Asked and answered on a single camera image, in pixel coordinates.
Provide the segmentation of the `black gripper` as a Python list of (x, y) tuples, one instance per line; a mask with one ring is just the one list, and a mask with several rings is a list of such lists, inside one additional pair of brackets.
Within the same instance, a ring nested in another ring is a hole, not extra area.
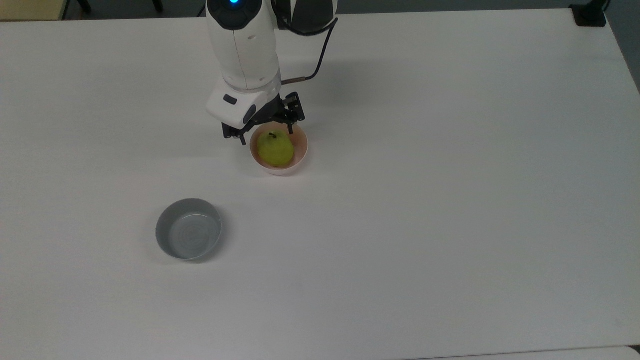
[(294, 126), (300, 121), (304, 121), (306, 115), (301, 104), (298, 92), (288, 94), (283, 100), (279, 96), (269, 101), (259, 109), (250, 119), (249, 124), (242, 129), (236, 129), (226, 123), (222, 123), (222, 135), (225, 139), (240, 139), (243, 146), (247, 145), (245, 135), (256, 126), (267, 123), (279, 123), (286, 125), (288, 134), (294, 133)]

